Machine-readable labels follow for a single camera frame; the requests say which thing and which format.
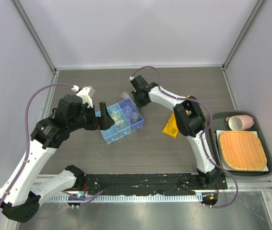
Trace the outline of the clear plastic pipettes bundle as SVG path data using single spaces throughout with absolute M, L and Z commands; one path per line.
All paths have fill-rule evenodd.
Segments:
M 127 91 L 123 91 L 120 96 L 121 96 L 121 98 L 123 100 L 126 100 L 126 99 L 130 99 L 131 100 L 131 97 L 130 97 L 130 95 L 128 94 Z

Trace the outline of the larger clear glass beaker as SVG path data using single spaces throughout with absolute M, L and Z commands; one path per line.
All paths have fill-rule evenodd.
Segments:
M 130 103 L 126 103 L 123 105 L 122 110 L 126 117 L 130 117 L 133 111 L 133 105 Z

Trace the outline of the small clear glass beaker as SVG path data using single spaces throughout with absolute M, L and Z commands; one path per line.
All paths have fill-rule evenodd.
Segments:
M 134 123 L 139 122 L 139 119 L 140 119 L 139 114 L 136 112 L 133 112 L 131 115 L 130 121 L 134 124 Z

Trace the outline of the blue three-compartment organizer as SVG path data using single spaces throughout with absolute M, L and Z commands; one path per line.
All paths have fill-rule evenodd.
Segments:
M 101 130 L 106 144 L 115 142 L 144 126 L 144 119 L 131 99 L 113 104 L 107 111 L 115 123 L 108 130 Z

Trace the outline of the plastic bag with gloves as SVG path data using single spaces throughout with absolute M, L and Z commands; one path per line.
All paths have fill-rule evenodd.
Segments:
M 118 112 L 118 111 L 112 111 L 111 112 L 111 117 L 115 122 L 116 126 L 124 126 L 125 125 L 125 120 L 123 116 Z

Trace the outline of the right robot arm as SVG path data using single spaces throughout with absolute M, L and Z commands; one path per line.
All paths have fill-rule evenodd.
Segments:
M 196 158 L 199 184 L 210 189 L 216 184 L 220 170 L 212 157 L 205 132 L 205 116 L 195 97 L 182 97 L 165 90 L 157 83 L 148 83 L 141 75 L 130 77 L 131 92 L 138 108 L 157 103 L 174 113 L 177 129 L 189 141 Z

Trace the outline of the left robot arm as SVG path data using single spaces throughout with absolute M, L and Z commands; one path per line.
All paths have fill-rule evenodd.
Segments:
M 25 223 L 52 196 L 69 188 L 80 191 L 84 187 L 85 173 L 74 165 L 67 166 L 40 186 L 34 186 L 33 183 L 71 132 L 79 129 L 107 130 L 114 125 L 105 102 L 100 102 L 99 108 L 101 115 L 96 116 L 90 98 L 66 95 L 59 100 L 51 116 L 37 123 L 22 160 L 0 189 L 0 209 L 5 217 Z

